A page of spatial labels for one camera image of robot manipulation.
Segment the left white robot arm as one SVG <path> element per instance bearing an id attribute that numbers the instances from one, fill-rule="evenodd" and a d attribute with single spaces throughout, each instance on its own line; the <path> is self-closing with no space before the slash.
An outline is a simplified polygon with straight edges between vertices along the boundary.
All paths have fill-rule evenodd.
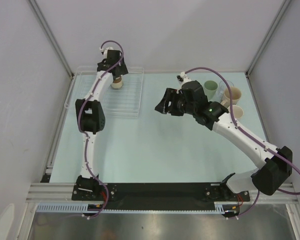
<path id="1" fill-rule="evenodd" d="M 111 85 L 122 87 L 122 76 L 128 74 L 124 61 L 124 52 L 112 47 L 101 49 L 103 60 L 97 64 L 97 73 L 92 87 L 82 99 L 75 101 L 75 111 L 79 131 L 83 135 L 82 170 L 77 178 L 76 185 L 90 200 L 100 196 L 102 186 L 98 172 L 94 172 L 89 159 L 94 157 L 94 145 L 97 133 L 102 131 L 106 124 L 106 117 L 101 100 Z"/>

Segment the light green cup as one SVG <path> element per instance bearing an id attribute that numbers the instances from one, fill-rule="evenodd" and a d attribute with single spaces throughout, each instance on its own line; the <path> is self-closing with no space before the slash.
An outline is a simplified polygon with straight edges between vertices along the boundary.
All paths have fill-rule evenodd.
<path id="1" fill-rule="evenodd" d="M 217 89 L 218 84 L 213 80 L 207 80 L 203 85 L 204 93 L 209 101 L 214 97 Z"/>

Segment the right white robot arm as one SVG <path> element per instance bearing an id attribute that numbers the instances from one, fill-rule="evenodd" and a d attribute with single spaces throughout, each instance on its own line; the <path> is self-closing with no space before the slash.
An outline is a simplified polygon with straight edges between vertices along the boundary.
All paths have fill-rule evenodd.
<path id="1" fill-rule="evenodd" d="M 198 124 L 223 136 L 240 149 L 254 163 L 256 169 L 243 173 L 232 173 L 222 182 L 221 196 L 232 201 L 240 192 L 258 190 L 271 196 L 292 174 L 290 165 L 280 159 L 292 161 L 292 151 L 284 146 L 263 141 L 256 135 L 249 138 L 250 132 L 238 121 L 233 121 L 226 107 L 209 101 L 198 81 L 182 84 L 181 89 L 167 88 L 162 100 L 154 108 L 161 114 L 172 116 L 191 115 Z"/>

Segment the beige patterned mug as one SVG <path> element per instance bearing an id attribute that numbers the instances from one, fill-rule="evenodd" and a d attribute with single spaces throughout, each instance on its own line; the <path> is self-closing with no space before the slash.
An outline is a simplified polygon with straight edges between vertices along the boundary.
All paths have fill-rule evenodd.
<path id="1" fill-rule="evenodd" d="M 242 92 L 239 88 L 237 87 L 230 87 L 230 91 L 228 89 L 225 89 L 221 98 L 220 104 L 226 108 L 228 108 L 231 104 L 236 105 L 238 101 L 242 97 Z"/>

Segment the brown beige cup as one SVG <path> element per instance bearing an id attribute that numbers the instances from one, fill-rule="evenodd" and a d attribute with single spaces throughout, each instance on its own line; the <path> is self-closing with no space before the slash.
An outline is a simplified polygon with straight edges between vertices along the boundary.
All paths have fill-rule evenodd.
<path id="1" fill-rule="evenodd" d="M 118 90 L 118 89 L 121 89 L 123 87 L 123 85 L 124 85 L 123 78 L 122 78 L 122 76 L 120 76 L 120 77 L 115 78 L 110 86 L 113 89 Z"/>

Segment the white ceramic mug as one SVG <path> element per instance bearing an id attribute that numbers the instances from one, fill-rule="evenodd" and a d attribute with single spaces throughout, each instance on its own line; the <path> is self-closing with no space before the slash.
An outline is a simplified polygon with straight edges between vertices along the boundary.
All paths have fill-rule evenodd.
<path id="1" fill-rule="evenodd" d="M 238 105 L 232 105 L 227 108 L 231 119 L 240 120 L 244 116 L 244 110 Z"/>

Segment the clear glass cup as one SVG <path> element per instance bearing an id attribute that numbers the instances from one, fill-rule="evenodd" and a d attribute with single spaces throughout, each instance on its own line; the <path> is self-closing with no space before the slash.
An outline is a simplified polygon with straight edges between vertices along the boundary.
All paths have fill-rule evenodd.
<path id="1" fill-rule="evenodd" d="M 234 84 L 231 82 L 231 81 L 227 81 L 226 80 L 226 83 L 222 80 L 219 85 L 218 85 L 218 88 L 216 90 L 216 93 L 215 93 L 215 101 L 216 102 L 221 102 L 222 101 L 222 98 L 223 98 L 223 95 L 224 95 L 224 92 L 225 90 L 228 89 L 228 87 L 233 87 Z"/>

